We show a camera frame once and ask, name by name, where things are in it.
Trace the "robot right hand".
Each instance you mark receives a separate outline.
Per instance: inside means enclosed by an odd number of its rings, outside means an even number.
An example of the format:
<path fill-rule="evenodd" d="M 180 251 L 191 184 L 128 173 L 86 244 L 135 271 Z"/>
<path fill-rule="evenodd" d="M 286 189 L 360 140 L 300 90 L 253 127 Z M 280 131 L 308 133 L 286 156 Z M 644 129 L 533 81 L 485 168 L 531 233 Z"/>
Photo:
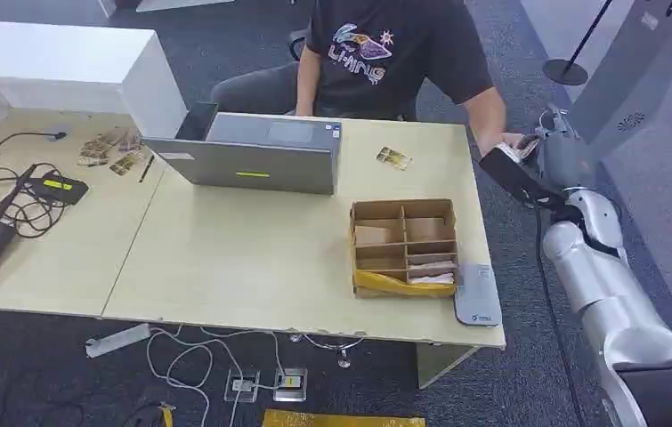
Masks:
<path fill-rule="evenodd" d="M 595 186 L 595 156 L 568 121 L 568 111 L 550 103 L 541 113 L 534 135 L 537 141 L 525 158 L 536 175 L 554 189 Z"/>

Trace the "person's left hand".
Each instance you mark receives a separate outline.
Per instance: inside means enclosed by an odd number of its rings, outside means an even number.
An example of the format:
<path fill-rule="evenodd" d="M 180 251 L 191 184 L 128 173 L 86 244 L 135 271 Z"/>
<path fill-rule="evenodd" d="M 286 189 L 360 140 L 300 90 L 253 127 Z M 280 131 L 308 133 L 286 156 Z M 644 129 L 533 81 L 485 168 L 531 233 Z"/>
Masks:
<path fill-rule="evenodd" d="M 520 142 L 524 137 L 525 135 L 521 133 L 492 132 L 477 137 L 476 142 L 481 155 L 485 157 L 491 150 L 500 144 L 505 144 L 511 149 L 519 149 Z"/>

